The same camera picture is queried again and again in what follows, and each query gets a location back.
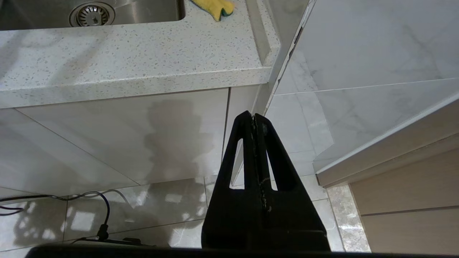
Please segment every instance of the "wooden cabinet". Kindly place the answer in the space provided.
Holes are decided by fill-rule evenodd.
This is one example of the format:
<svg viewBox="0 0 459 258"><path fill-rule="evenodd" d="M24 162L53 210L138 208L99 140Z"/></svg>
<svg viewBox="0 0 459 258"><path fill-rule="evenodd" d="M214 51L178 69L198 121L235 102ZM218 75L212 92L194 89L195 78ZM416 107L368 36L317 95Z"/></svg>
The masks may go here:
<svg viewBox="0 0 459 258"><path fill-rule="evenodd" d="M132 180L27 116L0 109L0 187L67 195L133 185ZM20 193L0 191L2 196Z"/></svg>
<svg viewBox="0 0 459 258"><path fill-rule="evenodd" d="M216 174L228 89L19 108L138 184Z"/></svg>

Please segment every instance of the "tiled floor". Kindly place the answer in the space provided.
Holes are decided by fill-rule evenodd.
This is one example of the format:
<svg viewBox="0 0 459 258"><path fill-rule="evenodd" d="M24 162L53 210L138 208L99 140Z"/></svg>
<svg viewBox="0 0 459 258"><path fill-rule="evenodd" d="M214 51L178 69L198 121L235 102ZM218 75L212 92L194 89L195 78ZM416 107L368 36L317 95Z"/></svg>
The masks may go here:
<svg viewBox="0 0 459 258"><path fill-rule="evenodd" d="M142 185L104 192L110 202L111 239L140 238L144 244L201 247L201 228L216 176ZM327 228L330 246L343 244L327 192L315 175L302 176ZM63 202L40 199L9 204L26 211L0 218L0 258L22 258L30 247L94 236L106 215L98 196Z"/></svg>

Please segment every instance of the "sink drain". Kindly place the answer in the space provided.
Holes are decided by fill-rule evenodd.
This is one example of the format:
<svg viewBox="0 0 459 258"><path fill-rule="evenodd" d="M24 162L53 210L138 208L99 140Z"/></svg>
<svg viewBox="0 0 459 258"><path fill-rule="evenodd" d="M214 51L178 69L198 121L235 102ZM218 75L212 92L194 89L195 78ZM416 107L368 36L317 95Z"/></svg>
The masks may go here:
<svg viewBox="0 0 459 258"><path fill-rule="evenodd" d="M115 19L115 10L108 4L90 2L75 8L70 13L72 27L110 25Z"/></svg>

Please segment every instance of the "speckled countertop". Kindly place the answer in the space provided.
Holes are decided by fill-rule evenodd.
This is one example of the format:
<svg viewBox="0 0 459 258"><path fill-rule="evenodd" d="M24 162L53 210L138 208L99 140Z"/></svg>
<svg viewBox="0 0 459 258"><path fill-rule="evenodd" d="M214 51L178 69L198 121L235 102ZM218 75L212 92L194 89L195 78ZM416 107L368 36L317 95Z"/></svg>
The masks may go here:
<svg viewBox="0 0 459 258"><path fill-rule="evenodd" d="M0 108L262 84L244 0L222 22L185 0L177 22L0 31Z"/></svg>

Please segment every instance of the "cabinet door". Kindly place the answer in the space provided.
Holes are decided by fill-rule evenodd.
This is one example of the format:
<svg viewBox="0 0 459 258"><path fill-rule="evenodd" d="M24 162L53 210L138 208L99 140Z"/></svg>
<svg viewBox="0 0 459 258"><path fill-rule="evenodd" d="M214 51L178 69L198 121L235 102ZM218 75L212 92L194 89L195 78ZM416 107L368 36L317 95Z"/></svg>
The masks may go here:
<svg viewBox="0 0 459 258"><path fill-rule="evenodd" d="M228 89L20 108L139 184L218 173Z"/></svg>
<svg viewBox="0 0 459 258"><path fill-rule="evenodd" d="M0 186L68 195L135 183L14 109L0 109Z"/></svg>

